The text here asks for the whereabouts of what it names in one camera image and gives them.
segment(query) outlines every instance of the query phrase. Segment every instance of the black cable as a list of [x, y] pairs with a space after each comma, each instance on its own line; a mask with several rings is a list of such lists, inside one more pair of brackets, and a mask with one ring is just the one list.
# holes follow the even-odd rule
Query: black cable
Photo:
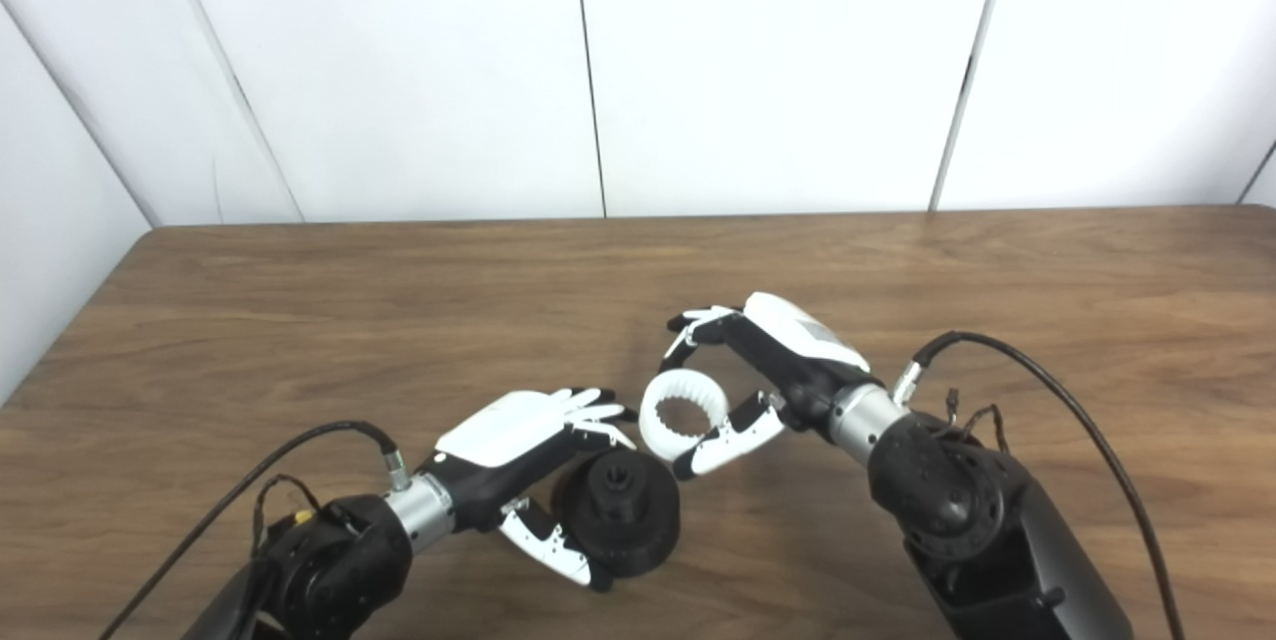
[[124, 609], [120, 611], [120, 615], [115, 616], [115, 620], [111, 621], [108, 626], [106, 626], [106, 630], [103, 630], [101, 635], [98, 635], [98, 640], [108, 640], [110, 636], [115, 635], [115, 631], [119, 630], [121, 625], [124, 625], [124, 621], [128, 620], [130, 615], [133, 615], [133, 611], [138, 609], [138, 606], [142, 604], [142, 600], [144, 600], [147, 595], [149, 595], [151, 592], [156, 589], [156, 585], [158, 585], [160, 581], [163, 580], [163, 576], [167, 575], [170, 570], [172, 570], [172, 566], [177, 565], [179, 558], [181, 558], [181, 556], [185, 555], [186, 551], [195, 544], [195, 541], [198, 541], [199, 537], [203, 535], [205, 530], [208, 530], [208, 527], [212, 525], [214, 520], [217, 520], [217, 516], [219, 516], [222, 511], [230, 507], [230, 505], [234, 504], [235, 500], [239, 498], [244, 493], [244, 491], [246, 491], [248, 487], [253, 484], [253, 482], [256, 482], [258, 478], [260, 478], [267, 470], [269, 470], [269, 468], [274, 463], [278, 463], [278, 459], [282, 459], [283, 456], [290, 454], [292, 449], [296, 449], [297, 446], [305, 444], [305, 441], [310, 441], [313, 439], [318, 439], [319, 436], [328, 435], [328, 432], [337, 432], [337, 431], [362, 432], [364, 436], [369, 436], [369, 439], [376, 441], [376, 444], [382, 449], [383, 456], [397, 453], [398, 450], [398, 446], [394, 444], [393, 440], [390, 440], [390, 436], [387, 435], [387, 432], [382, 431], [379, 427], [375, 427], [373, 426], [373, 423], [369, 423], [366, 421], [338, 421], [333, 423], [323, 423], [323, 426], [311, 427], [310, 431], [301, 432], [300, 436], [296, 436], [295, 439], [287, 441], [278, 449], [274, 449], [272, 454], [262, 459], [262, 463], [256, 464], [256, 468], [250, 470], [248, 476], [242, 477], [242, 479], [240, 479], [240, 482], [237, 482], [235, 487], [231, 488], [230, 493], [226, 493], [226, 496], [222, 497], [222, 500], [218, 500], [217, 504], [214, 504], [213, 507], [211, 507], [211, 510], [205, 513], [204, 518], [199, 519], [199, 523], [197, 523], [195, 527], [190, 529], [190, 533], [188, 533], [186, 537], [181, 539], [181, 543], [177, 543], [177, 547], [174, 548], [171, 553], [168, 553], [168, 557], [165, 558], [162, 564], [160, 564], [160, 567], [156, 569], [154, 574], [152, 574], [151, 578], [148, 578], [147, 581], [142, 584], [142, 588], [138, 588], [138, 592], [133, 595], [133, 598], [128, 602], [128, 604], [124, 604]]
[[301, 482], [287, 473], [276, 473], [276, 476], [272, 476], [269, 481], [262, 484], [262, 490], [256, 493], [256, 502], [253, 504], [253, 544], [249, 546], [249, 558], [255, 558], [262, 555], [262, 532], [265, 530], [265, 496], [269, 495], [271, 488], [278, 486], [279, 482], [291, 482], [291, 484], [296, 486], [297, 490], [305, 495], [306, 502], [310, 504], [310, 510], [319, 510], [319, 498], [310, 492], [310, 488], [305, 484], [305, 482]]
[[1007, 357], [1014, 360], [1016, 363], [1025, 367], [1031, 375], [1037, 377], [1037, 381], [1044, 382], [1046, 389], [1058, 395], [1059, 400], [1071, 409], [1072, 414], [1077, 417], [1077, 421], [1085, 427], [1086, 432], [1090, 435], [1090, 440], [1095, 441], [1095, 447], [1099, 449], [1100, 455], [1104, 456], [1104, 462], [1108, 463], [1108, 468], [1111, 469], [1113, 476], [1116, 477], [1116, 483], [1120, 490], [1125, 493], [1125, 500], [1129, 501], [1131, 510], [1134, 511], [1134, 520], [1138, 523], [1138, 529], [1143, 535], [1143, 544], [1147, 546], [1148, 558], [1152, 561], [1152, 574], [1156, 576], [1156, 586], [1161, 593], [1161, 603], [1165, 606], [1165, 620], [1170, 626], [1170, 636], [1174, 640], [1185, 640], [1183, 634], [1183, 620], [1179, 617], [1179, 607], [1174, 599], [1174, 588], [1170, 584], [1170, 571], [1165, 566], [1165, 556], [1161, 553], [1161, 544], [1156, 539], [1156, 530], [1152, 528], [1152, 520], [1148, 518], [1147, 509], [1143, 505], [1143, 500], [1138, 497], [1138, 491], [1134, 490], [1134, 481], [1131, 479], [1129, 473], [1125, 473], [1125, 468], [1122, 465], [1120, 459], [1116, 458], [1115, 450], [1104, 439], [1102, 432], [1090, 418], [1090, 413], [1081, 407], [1079, 400], [1074, 399], [1067, 389], [1064, 389], [1063, 382], [1055, 380], [1050, 376], [1046, 368], [1041, 368], [1040, 363], [1035, 360], [1028, 358], [1027, 354], [1021, 349], [1016, 349], [1014, 345], [1007, 344], [1005, 340], [993, 339], [993, 337], [985, 337], [983, 334], [975, 334], [975, 331], [947, 331], [947, 334], [935, 337], [929, 344], [923, 345], [916, 354], [914, 354], [914, 363], [919, 363], [923, 368], [930, 366], [931, 360], [934, 360], [940, 351], [947, 349], [948, 345], [956, 344], [958, 340], [970, 340], [974, 344], [988, 345], [990, 349], [1000, 351], [1000, 353], [1007, 354]]
[[1002, 417], [1002, 408], [998, 408], [997, 404], [986, 404], [986, 407], [971, 413], [971, 417], [966, 421], [966, 426], [961, 430], [961, 440], [967, 441], [971, 432], [979, 426], [979, 422], [984, 421], [984, 417], [988, 414], [993, 414], [993, 432], [997, 436], [997, 449], [1002, 450], [1003, 454], [1011, 455], [1011, 445], [1005, 441], [1005, 418]]

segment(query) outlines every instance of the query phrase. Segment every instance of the cable connector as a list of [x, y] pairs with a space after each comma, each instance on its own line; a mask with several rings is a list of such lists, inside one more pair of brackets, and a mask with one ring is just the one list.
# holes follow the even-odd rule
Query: cable connector
[[396, 491], [396, 493], [407, 491], [412, 486], [412, 479], [407, 477], [403, 455], [396, 450], [392, 454], [383, 455], [382, 459], [385, 462], [385, 470], [390, 476], [390, 491]]
[[891, 391], [891, 400], [894, 400], [897, 407], [906, 407], [909, 400], [912, 399], [912, 394], [917, 390], [917, 381], [921, 381], [923, 372], [926, 372], [926, 368], [921, 363], [915, 362], [915, 360], [909, 362], [909, 366], [903, 368], [900, 380], [894, 381], [894, 390]]

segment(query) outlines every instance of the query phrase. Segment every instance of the wood grain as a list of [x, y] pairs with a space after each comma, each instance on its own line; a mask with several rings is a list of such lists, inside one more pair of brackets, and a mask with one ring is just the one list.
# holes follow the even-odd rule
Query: wood grain
[[[369, 418], [415, 459], [521, 386], [637, 404], [666, 317], [753, 289], [806, 307], [882, 377], [953, 326], [1021, 345], [1133, 473], [1189, 635], [1276, 636], [1276, 213], [1261, 208], [161, 228], [0, 409], [0, 636], [96, 634], [302, 427]], [[734, 398], [758, 382], [726, 351], [699, 357]], [[944, 354], [916, 403], [938, 409], [948, 385], [1003, 404], [1138, 637], [1165, 637], [1131, 514], [1076, 422], [984, 349]], [[356, 436], [282, 468], [325, 496], [383, 487]], [[360, 637], [949, 636], [864, 473], [815, 436], [683, 491], [674, 557], [610, 595], [459, 535]], [[241, 562], [248, 520], [232, 507], [121, 636], [179, 636]]]

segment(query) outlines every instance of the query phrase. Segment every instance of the robotic arm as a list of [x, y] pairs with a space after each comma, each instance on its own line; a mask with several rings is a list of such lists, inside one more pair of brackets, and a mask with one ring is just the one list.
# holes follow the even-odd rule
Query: robotic arm
[[535, 560], [602, 592], [611, 575], [521, 495], [579, 453], [633, 441], [633, 418], [604, 389], [512, 391], [438, 440], [413, 476], [383, 495], [333, 500], [283, 518], [200, 615], [186, 640], [345, 640], [397, 598], [412, 557], [449, 534], [499, 529]]
[[855, 349], [773, 295], [743, 309], [689, 310], [661, 371], [698, 345], [729, 345], [778, 395], [760, 391], [675, 459], [681, 479], [762, 445], [783, 427], [815, 431], [865, 467], [877, 505], [962, 640], [1132, 640], [1111, 590], [1055, 505], [1021, 463], [951, 423], [912, 412], [910, 367], [892, 394]]

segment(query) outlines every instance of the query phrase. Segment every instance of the white wall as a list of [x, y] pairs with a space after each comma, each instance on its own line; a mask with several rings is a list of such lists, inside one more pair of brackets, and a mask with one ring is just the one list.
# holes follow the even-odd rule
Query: white wall
[[203, 0], [314, 222], [601, 217], [579, 0]]
[[299, 221], [191, 0], [5, 1], [152, 221]]
[[0, 404], [147, 228], [0, 9]]
[[0, 3], [0, 399], [144, 231], [129, 190], [156, 223], [1230, 204], [1276, 139], [1276, 0], [995, 0], [947, 176], [984, 0]]
[[1254, 180], [1254, 185], [1245, 194], [1245, 204], [1263, 204], [1276, 208], [1276, 164], [1267, 162], [1267, 167]]
[[997, 0], [940, 208], [1234, 204], [1276, 139], [1276, 0]]
[[612, 217], [923, 209], [984, 0], [586, 0]]

